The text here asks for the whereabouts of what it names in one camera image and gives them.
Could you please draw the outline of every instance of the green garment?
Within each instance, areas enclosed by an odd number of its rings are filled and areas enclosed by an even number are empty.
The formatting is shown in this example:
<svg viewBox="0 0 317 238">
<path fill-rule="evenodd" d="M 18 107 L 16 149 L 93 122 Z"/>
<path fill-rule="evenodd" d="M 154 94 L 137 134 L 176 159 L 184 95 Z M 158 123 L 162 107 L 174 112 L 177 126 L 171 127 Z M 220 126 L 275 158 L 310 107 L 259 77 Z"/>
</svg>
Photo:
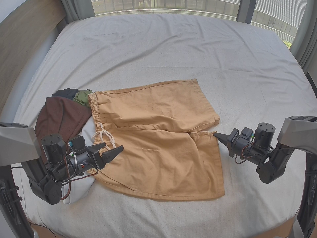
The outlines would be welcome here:
<svg viewBox="0 0 317 238">
<path fill-rule="evenodd" d="M 90 108 L 89 101 L 88 101 L 88 94 L 93 93 L 92 90 L 80 90 L 78 93 L 76 93 L 75 97 L 73 98 L 73 101 L 78 102 L 79 104 Z"/>
</svg>

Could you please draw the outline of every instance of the wall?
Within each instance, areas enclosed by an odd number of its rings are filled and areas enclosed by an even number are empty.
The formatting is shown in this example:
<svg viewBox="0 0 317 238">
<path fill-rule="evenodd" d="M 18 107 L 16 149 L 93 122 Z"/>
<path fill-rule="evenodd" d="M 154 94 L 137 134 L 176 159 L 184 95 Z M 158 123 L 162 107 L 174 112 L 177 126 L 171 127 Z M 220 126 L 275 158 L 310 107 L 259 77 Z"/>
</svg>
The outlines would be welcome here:
<svg viewBox="0 0 317 238">
<path fill-rule="evenodd" d="M 0 22 L 25 1 L 26 0 L 0 0 Z M 43 61 L 48 50 L 56 40 L 57 36 L 58 31 L 55 28 L 27 62 L 15 81 L 13 89 L 6 101 L 6 104 L 3 107 L 2 113 L 0 115 L 0 121 L 13 121 L 28 84 L 30 83 L 35 71 Z"/>
</svg>

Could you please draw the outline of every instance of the mattress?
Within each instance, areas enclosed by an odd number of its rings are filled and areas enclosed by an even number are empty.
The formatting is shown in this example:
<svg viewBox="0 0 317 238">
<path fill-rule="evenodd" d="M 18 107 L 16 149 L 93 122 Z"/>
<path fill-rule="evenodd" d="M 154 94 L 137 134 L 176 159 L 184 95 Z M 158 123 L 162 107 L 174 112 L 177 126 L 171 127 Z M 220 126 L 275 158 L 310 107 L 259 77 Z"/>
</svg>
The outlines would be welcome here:
<svg viewBox="0 0 317 238">
<path fill-rule="evenodd" d="M 286 117 L 315 116 L 317 100 L 301 67 L 273 32 L 203 16 L 142 14 L 88 18 L 66 26 L 32 78 L 15 122 L 35 126 L 58 89 L 93 91 L 196 78 L 220 123 L 213 130 L 276 127 Z M 296 150 L 283 176 L 263 184 L 250 162 L 237 165 L 220 144 L 225 196 L 159 201 L 127 196 L 95 181 L 73 204 L 49 205 L 15 170 L 30 220 L 65 237 L 251 237 L 299 208 L 306 154 Z"/>
</svg>

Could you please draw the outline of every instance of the green grass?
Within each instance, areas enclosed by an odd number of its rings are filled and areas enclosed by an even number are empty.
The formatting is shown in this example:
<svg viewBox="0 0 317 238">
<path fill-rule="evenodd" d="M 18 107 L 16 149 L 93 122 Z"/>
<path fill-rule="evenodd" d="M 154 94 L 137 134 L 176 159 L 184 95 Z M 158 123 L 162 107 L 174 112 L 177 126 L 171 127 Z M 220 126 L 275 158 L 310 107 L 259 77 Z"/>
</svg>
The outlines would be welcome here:
<svg viewBox="0 0 317 238">
<path fill-rule="evenodd" d="M 288 47 L 288 49 L 291 47 L 292 43 L 291 42 L 288 42 L 288 41 L 285 41 L 283 40 L 283 42 L 285 43 L 285 45 Z"/>
</svg>

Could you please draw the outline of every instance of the curtain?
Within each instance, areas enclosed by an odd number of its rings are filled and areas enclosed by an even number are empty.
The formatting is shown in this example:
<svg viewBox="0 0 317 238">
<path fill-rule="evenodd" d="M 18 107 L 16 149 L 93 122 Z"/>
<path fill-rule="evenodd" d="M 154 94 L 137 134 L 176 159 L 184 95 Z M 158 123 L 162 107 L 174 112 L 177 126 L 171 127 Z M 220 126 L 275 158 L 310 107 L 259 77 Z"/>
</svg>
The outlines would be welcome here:
<svg viewBox="0 0 317 238">
<path fill-rule="evenodd" d="M 61 0 L 66 11 L 66 23 L 95 17 L 91 0 Z"/>
<path fill-rule="evenodd" d="M 307 0 L 306 9 L 290 51 L 306 74 L 317 69 L 317 0 Z"/>
</svg>

